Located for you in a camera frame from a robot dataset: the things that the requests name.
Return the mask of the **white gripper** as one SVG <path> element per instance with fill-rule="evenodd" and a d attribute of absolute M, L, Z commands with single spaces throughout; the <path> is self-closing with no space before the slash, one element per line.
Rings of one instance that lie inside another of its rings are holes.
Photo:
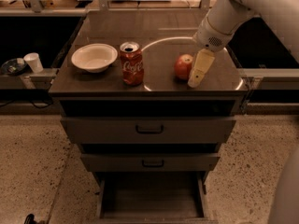
<path fill-rule="evenodd" d="M 230 21 L 212 21 L 208 16 L 198 26 L 192 39 L 201 49 L 192 63 L 188 85 L 196 88 L 204 79 L 215 60 L 215 53 L 222 50 L 232 39 L 235 26 Z"/>

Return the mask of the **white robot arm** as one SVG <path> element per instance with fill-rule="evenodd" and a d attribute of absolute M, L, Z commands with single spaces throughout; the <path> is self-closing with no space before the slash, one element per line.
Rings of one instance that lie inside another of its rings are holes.
<path fill-rule="evenodd" d="M 253 16 L 260 16 L 295 60 L 299 60 L 299 0 L 217 0 L 193 36 L 200 48 L 188 85 L 199 86 L 235 31 Z M 286 161 L 270 210 L 268 224 L 299 224 L 299 148 Z"/>

